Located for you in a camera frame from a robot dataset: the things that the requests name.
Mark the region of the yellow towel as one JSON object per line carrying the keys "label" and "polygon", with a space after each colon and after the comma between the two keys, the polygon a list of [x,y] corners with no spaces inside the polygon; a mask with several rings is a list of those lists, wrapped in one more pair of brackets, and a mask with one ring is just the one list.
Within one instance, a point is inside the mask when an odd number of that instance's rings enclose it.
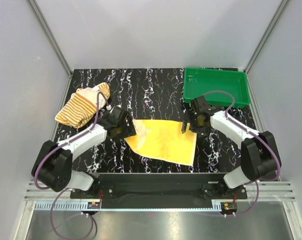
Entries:
{"label": "yellow towel", "polygon": [[125,138],[131,150],[146,158],[192,166],[197,134],[182,132],[182,122],[160,119],[133,120],[136,135]]}

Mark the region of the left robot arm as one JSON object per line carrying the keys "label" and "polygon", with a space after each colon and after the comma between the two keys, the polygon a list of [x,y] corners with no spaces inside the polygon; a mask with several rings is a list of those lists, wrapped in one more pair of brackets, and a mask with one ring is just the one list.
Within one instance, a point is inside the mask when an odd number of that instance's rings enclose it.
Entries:
{"label": "left robot arm", "polygon": [[94,198],[99,193],[95,178],[89,173],[73,170],[73,161],[106,140],[123,140],[135,135],[129,112],[115,106],[78,134],[58,142],[44,142],[31,170],[34,183],[41,190],[51,189],[58,193],[64,189],[76,189],[86,197]]}

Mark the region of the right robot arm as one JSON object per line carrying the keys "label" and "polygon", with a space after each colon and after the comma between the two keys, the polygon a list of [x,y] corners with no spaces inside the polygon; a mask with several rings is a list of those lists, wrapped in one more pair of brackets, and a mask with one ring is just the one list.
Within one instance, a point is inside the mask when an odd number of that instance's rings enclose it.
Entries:
{"label": "right robot arm", "polygon": [[241,151],[240,166],[224,175],[218,185],[221,197],[230,198],[237,187],[261,180],[274,172],[275,178],[279,178],[282,164],[271,132],[259,132],[244,125],[222,107],[210,105],[203,95],[190,101],[190,109],[183,117],[183,134],[187,124],[191,132],[202,137],[208,136],[211,129],[215,129],[237,144]]}

